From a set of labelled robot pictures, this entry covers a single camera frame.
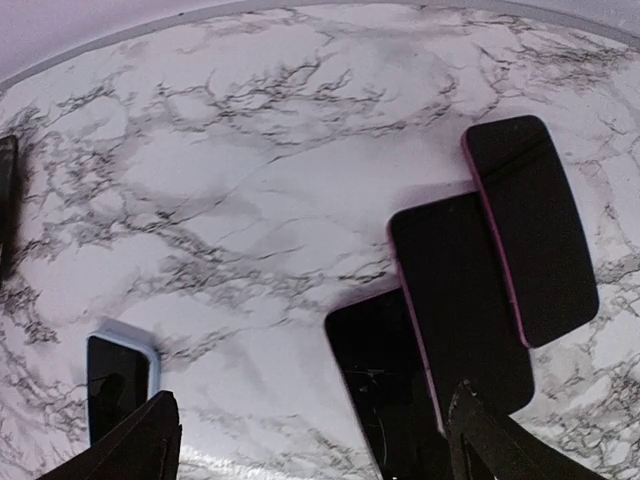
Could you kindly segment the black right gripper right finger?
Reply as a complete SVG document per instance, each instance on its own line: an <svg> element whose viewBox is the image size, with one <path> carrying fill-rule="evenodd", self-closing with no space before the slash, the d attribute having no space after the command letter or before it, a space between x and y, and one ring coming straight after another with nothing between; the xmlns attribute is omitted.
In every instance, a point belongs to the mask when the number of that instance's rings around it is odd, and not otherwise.
<svg viewBox="0 0 640 480"><path fill-rule="evenodd" d="M459 384L452 397L447 438L455 479L601 477L493 408L467 381Z"/></svg>

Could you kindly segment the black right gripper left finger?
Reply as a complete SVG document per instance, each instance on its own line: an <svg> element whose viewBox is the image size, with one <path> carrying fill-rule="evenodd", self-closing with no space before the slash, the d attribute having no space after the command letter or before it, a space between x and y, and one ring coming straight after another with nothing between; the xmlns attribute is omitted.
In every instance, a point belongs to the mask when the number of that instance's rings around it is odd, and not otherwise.
<svg viewBox="0 0 640 480"><path fill-rule="evenodd" d="M174 480L182 426L176 399L160 391L99 442L41 480Z"/></svg>

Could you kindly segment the light blue phone case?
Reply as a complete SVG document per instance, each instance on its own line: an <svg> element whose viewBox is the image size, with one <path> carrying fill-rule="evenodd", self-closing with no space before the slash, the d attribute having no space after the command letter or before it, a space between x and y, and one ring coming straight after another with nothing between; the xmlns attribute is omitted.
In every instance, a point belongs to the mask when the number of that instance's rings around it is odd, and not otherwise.
<svg viewBox="0 0 640 480"><path fill-rule="evenodd" d="M143 352L150 362L148 399L153 397L160 390L161 362L157 350L154 348L153 339L150 333L125 324L115 319L103 318L99 328L90 333L86 340L86 386L87 386L87 342L90 336L99 336L116 343ZM88 420L88 392L87 392L87 420Z"/></svg>

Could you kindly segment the black smartphone purple edge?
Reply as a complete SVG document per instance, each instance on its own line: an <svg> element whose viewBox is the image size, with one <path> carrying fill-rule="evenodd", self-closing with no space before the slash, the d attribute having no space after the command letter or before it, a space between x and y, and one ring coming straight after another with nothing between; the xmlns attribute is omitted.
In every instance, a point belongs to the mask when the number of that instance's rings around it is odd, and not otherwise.
<svg viewBox="0 0 640 480"><path fill-rule="evenodd" d="M539 348L591 321L599 296L589 247L544 122L525 115L473 125L462 145L521 342Z"/></svg>

